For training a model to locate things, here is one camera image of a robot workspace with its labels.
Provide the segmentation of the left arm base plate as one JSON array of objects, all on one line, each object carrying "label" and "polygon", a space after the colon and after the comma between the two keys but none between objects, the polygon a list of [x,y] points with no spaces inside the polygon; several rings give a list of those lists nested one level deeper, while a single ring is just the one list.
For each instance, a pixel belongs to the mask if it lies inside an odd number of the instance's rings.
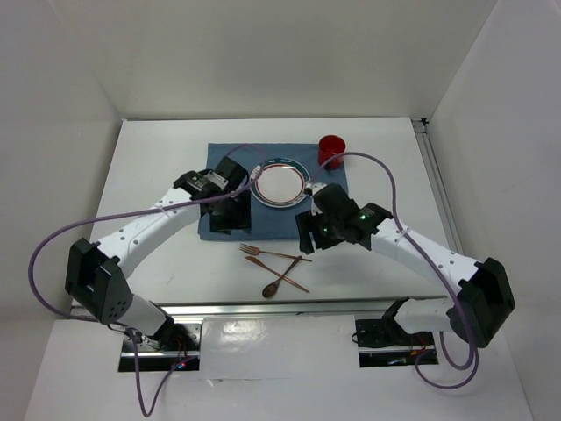
[{"label": "left arm base plate", "polygon": [[198,371],[202,342],[202,320],[187,318],[174,328],[171,338],[160,345],[145,335],[134,332],[132,338],[124,335],[117,365],[119,373],[135,371],[134,347],[138,351],[140,373],[165,373],[177,365],[179,372]]}]

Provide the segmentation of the copper spoon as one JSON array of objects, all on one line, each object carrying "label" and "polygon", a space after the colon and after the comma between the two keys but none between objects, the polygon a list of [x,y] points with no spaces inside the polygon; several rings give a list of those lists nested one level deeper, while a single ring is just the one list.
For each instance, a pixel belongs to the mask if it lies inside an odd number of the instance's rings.
[{"label": "copper spoon", "polygon": [[282,273],[282,275],[274,282],[266,285],[262,290],[262,296],[264,298],[272,298],[278,291],[281,282],[284,280],[285,276],[302,260],[301,256],[298,256],[294,261],[288,266],[288,268]]}]

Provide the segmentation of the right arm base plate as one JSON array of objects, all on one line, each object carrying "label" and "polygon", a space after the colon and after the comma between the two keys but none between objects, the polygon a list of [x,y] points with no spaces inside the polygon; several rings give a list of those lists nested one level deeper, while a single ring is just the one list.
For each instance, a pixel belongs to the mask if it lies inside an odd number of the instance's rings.
[{"label": "right arm base plate", "polygon": [[430,332],[409,334],[382,319],[356,319],[351,341],[358,347],[360,367],[437,365],[434,336]]}]

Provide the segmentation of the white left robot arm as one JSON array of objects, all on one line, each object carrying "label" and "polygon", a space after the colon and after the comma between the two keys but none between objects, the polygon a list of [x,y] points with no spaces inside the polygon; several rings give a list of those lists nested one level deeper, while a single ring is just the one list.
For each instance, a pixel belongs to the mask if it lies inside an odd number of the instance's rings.
[{"label": "white left robot arm", "polygon": [[154,350],[184,331],[159,305],[134,294],[128,277],[179,230],[209,216],[214,232],[251,228],[251,191],[258,171],[248,172],[229,157],[215,168],[188,171],[166,194],[130,223],[95,242],[70,248],[65,290],[99,323],[122,325]]}]

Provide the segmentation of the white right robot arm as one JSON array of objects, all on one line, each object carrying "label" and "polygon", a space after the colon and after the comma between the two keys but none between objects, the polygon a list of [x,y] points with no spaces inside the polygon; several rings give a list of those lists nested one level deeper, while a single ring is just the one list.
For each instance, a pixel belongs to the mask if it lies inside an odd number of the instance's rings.
[{"label": "white right robot arm", "polygon": [[444,299],[397,300],[385,314],[382,332],[393,344],[413,333],[454,332],[477,348],[487,347],[515,308],[504,266],[453,252],[400,225],[377,204],[360,207],[335,184],[309,182],[311,209],[296,216],[299,248],[305,254],[341,243],[360,245],[402,264],[444,288]]}]

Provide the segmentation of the red enamel mug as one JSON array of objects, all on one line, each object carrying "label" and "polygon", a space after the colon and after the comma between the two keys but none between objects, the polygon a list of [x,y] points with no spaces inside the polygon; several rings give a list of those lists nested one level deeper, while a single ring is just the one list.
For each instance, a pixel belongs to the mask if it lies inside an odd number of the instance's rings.
[{"label": "red enamel mug", "polygon": [[323,136],[318,143],[317,162],[323,165],[326,170],[335,170],[342,166],[343,158],[336,158],[336,155],[344,153],[346,144],[344,140],[337,135]]}]

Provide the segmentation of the white plate green red rim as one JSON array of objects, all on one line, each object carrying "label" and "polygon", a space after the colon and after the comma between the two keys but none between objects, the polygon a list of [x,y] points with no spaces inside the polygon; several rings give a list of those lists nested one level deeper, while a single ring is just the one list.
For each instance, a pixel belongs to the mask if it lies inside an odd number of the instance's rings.
[{"label": "white plate green red rim", "polygon": [[310,180],[309,171],[298,161],[273,158],[256,166],[251,172],[253,197],[265,206],[286,209],[306,198],[304,190]]}]

